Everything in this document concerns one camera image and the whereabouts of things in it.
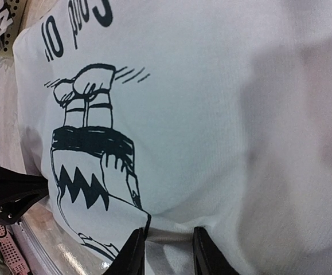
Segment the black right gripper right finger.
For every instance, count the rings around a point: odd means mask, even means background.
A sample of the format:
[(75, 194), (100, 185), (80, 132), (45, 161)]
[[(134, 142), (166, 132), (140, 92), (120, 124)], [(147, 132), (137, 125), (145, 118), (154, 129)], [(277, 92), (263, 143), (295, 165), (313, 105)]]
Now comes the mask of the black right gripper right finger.
[(196, 275), (239, 275), (203, 227), (194, 228), (193, 258)]

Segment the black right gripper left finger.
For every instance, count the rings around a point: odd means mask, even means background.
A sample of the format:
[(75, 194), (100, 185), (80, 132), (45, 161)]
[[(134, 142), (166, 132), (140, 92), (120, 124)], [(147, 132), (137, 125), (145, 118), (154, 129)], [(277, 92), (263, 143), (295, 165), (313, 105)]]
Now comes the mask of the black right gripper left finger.
[(145, 238), (142, 228), (134, 230), (108, 268), (108, 275), (144, 275)]

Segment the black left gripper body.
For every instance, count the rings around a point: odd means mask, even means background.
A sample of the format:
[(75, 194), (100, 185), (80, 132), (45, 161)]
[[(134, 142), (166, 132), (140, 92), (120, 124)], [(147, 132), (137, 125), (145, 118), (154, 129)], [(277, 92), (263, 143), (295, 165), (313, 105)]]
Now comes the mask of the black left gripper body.
[(0, 166), (0, 225), (13, 225), (48, 195), (48, 181)]

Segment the white garment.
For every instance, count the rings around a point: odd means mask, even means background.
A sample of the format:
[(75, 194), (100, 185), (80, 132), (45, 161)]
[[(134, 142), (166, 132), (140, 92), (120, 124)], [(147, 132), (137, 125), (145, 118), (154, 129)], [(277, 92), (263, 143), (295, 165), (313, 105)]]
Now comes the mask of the white garment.
[(332, 274), (332, 1), (58, 1), (14, 46), (29, 172), (107, 263)]

